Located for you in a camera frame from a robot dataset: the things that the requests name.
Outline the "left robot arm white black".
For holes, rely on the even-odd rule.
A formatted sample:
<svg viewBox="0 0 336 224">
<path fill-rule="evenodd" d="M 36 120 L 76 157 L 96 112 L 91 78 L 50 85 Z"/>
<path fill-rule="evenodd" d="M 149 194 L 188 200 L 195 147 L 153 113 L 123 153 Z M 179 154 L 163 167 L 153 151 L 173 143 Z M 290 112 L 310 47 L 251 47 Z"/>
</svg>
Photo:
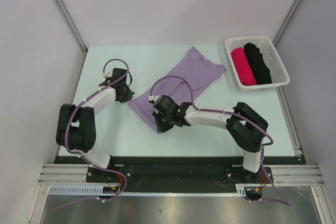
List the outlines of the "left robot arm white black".
<svg viewBox="0 0 336 224">
<path fill-rule="evenodd" d="M 60 108 L 56 131 L 56 143 L 76 154 L 89 164 L 98 166 L 98 176 L 105 182 L 115 178 L 116 169 L 109 165 L 112 158 L 96 142 L 95 117 L 112 102 L 124 104 L 134 95 L 127 77 L 132 81 L 127 69 L 114 68 L 104 73 L 105 81 L 98 90 L 75 104 L 63 104 Z"/>
</svg>

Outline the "purple t shirt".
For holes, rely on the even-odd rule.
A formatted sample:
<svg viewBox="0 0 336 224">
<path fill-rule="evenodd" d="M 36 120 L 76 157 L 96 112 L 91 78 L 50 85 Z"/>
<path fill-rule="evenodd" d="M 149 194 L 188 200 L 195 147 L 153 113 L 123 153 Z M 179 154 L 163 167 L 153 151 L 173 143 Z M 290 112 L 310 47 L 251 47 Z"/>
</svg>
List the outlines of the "purple t shirt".
<svg viewBox="0 0 336 224">
<path fill-rule="evenodd" d="M 167 95 L 175 103 L 190 102 L 189 88 L 192 88 L 193 98 L 198 98 L 213 82 L 226 71 L 223 65 L 215 64 L 206 59 L 195 47 L 191 47 L 182 60 L 166 74 L 170 78 L 155 85 L 154 95 Z M 147 90 L 127 105 L 140 119 L 155 132 L 157 124 L 152 115 L 154 107 L 149 102 L 150 90 Z"/>
</svg>

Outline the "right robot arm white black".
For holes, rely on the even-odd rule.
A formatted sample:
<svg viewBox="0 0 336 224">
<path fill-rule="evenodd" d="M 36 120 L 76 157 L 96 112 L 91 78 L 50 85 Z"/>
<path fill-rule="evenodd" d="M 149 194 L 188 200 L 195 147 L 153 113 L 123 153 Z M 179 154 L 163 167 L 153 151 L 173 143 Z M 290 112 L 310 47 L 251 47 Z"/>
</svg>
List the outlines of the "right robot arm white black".
<svg viewBox="0 0 336 224">
<path fill-rule="evenodd" d="M 243 179 L 254 183 L 261 177 L 262 143 L 268 122 L 250 106 L 238 102 L 224 110 L 196 108 L 192 102 L 180 105 L 166 95 L 150 96 L 157 131 L 164 133 L 175 126 L 210 126 L 227 130 L 243 150 Z"/>
</svg>

